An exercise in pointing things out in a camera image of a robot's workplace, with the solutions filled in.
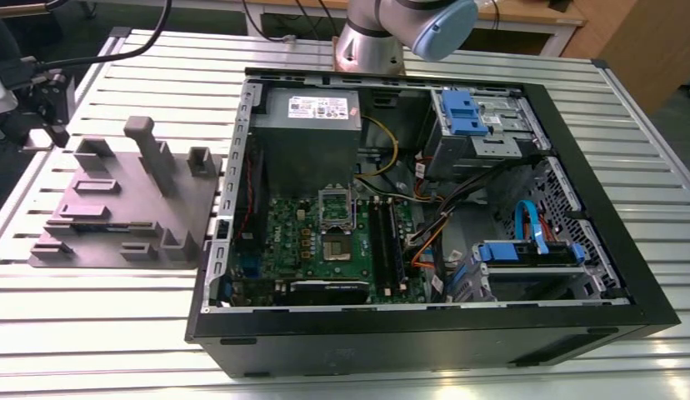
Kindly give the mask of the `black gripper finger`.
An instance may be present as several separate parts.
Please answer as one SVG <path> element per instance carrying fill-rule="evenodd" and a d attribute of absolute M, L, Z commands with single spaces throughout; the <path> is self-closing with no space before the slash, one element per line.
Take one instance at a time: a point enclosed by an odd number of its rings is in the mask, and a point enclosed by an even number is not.
<path fill-rule="evenodd" d="M 74 115 L 74 76 L 71 73 L 54 73 L 38 85 L 39 115 L 42 128 L 56 147 L 64 147 L 70 134 L 66 126 Z"/>

